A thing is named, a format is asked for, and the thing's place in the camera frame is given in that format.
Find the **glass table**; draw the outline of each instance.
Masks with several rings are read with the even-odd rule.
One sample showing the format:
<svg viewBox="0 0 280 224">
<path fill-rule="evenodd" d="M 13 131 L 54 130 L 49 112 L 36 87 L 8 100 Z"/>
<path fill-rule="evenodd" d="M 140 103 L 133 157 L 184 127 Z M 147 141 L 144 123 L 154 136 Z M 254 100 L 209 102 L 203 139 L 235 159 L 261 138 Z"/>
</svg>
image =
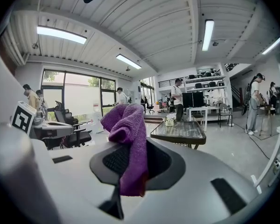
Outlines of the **glass table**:
<svg viewBox="0 0 280 224">
<path fill-rule="evenodd" d="M 150 137 L 190 148 L 195 144 L 194 149 L 206 142 L 206 136 L 196 121 L 175 121 L 173 126 L 166 126 L 162 122 L 150 133 Z"/>
</svg>

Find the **white shirt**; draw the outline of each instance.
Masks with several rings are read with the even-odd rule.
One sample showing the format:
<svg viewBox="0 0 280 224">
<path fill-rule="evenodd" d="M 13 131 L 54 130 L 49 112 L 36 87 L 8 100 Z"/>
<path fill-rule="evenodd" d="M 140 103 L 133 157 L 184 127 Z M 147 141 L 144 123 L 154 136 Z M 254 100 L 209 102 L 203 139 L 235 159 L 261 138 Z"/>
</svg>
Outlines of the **white shirt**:
<svg viewBox="0 0 280 224">
<path fill-rule="evenodd" d="M 180 88 L 176 87 L 175 85 L 171 88 L 171 95 L 182 95 L 182 91 Z M 182 96 L 181 97 L 175 97 L 176 100 L 174 100 L 174 105 L 182 105 Z"/>
<path fill-rule="evenodd" d="M 119 99 L 119 104 L 126 104 L 127 103 L 127 96 L 124 92 L 121 92 L 119 95 L 118 95 L 118 99 Z"/>
<path fill-rule="evenodd" d="M 272 90 L 272 92 L 273 92 L 273 95 L 274 95 L 275 97 L 277 97 L 277 96 L 275 95 L 275 93 L 277 92 L 277 91 L 276 91 L 276 88 L 275 88 L 275 87 L 272 87 L 271 90 Z"/>
<path fill-rule="evenodd" d="M 257 96 L 255 95 L 255 91 L 259 91 L 259 83 L 257 81 L 253 81 L 251 85 L 251 97 L 256 101 L 259 101 Z"/>
</svg>

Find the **potted plant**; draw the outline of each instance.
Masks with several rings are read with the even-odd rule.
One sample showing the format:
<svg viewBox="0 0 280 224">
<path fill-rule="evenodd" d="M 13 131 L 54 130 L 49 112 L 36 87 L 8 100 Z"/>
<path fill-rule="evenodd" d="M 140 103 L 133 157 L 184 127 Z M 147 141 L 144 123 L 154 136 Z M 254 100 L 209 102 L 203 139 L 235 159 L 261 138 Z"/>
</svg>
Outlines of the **potted plant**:
<svg viewBox="0 0 280 224">
<path fill-rule="evenodd" d="M 175 114 L 167 115 L 166 118 L 163 119 L 163 121 L 165 122 L 165 126 L 173 126 L 175 119 L 176 119 Z"/>
</svg>

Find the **small vase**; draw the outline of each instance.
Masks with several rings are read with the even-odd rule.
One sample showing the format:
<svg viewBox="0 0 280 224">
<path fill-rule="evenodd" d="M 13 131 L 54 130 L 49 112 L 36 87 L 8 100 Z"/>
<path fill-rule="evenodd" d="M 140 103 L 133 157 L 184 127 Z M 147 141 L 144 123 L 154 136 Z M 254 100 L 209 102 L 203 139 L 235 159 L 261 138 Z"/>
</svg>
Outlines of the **small vase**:
<svg viewBox="0 0 280 224">
<path fill-rule="evenodd" d="M 174 125 L 173 119 L 167 119 L 165 121 L 165 126 L 173 126 L 173 125 Z"/>
</svg>

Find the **black cable on floor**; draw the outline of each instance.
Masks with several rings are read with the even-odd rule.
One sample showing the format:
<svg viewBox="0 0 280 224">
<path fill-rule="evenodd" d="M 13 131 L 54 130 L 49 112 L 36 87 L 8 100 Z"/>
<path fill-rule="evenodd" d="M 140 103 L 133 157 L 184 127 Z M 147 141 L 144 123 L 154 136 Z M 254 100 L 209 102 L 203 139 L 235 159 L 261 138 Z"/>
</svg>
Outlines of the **black cable on floor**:
<svg viewBox="0 0 280 224">
<path fill-rule="evenodd" d="M 266 154 L 262 151 L 262 149 L 258 146 L 258 144 L 250 137 L 250 135 L 248 135 L 249 138 L 256 144 L 256 146 L 261 150 L 261 152 L 263 153 L 263 155 L 267 158 L 270 159 L 268 156 L 266 156 Z"/>
</svg>

